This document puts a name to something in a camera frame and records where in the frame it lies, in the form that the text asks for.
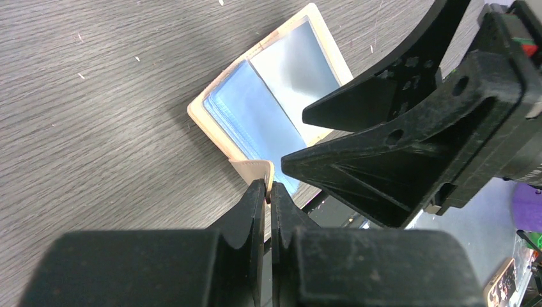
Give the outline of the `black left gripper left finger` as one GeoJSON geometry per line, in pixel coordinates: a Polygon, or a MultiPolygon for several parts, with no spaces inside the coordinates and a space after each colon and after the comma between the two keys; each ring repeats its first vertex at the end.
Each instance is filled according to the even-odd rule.
{"type": "Polygon", "coordinates": [[[205,229],[69,232],[21,306],[259,306],[265,181],[205,229]]]}

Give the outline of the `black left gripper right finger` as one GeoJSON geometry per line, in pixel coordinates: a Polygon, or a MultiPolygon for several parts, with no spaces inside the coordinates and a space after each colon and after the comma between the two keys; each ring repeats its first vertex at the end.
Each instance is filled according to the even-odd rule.
{"type": "Polygon", "coordinates": [[[270,202],[274,306],[484,306],[448,233],[322,228],[278,182],[270,202]]]}

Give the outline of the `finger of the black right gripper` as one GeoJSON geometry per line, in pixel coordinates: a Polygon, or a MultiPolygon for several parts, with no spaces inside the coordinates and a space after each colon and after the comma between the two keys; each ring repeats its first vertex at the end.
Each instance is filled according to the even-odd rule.
{"type": "Polygon", "coordinates": [[[282,159],[283,171],[372,222],[403,228],[428,204],[462,207],[513,157],[518,74],[508,56],[470,52],[400,117],[282,159]]]}
{"type": "Polygon", "coordinates": [[[468,1],[435,1],[414,30],[386,57],[304,108],[306,124],[358,132],[389,122],[437,87],[439,65],[468,1]]]}

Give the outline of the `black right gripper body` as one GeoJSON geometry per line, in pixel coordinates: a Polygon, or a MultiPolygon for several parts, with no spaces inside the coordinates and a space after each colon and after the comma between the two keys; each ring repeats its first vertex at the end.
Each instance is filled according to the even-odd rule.
{"type": "Polygon", "coordinates": [[[541,187],[541,11],[540,1],[515,1],[505,11],[491,4],[481,27],[494,25],[491,52],[509,57],[522,87],[514,108],[516,128],[511,140],[513,157],[499,177],[541,187]]]}

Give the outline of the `beige card holder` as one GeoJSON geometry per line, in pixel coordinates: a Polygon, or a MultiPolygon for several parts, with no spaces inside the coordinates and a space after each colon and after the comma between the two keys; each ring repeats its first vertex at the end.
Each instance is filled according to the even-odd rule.
{"type": "Polygon", "coordinates": [[[305,107],[352,80],[318,7],[309,3],[223,70],[189,105],[197,126],[250,184],[299,181],[281,158],[317,144],[330,129],[305,124],[305,107]]]}

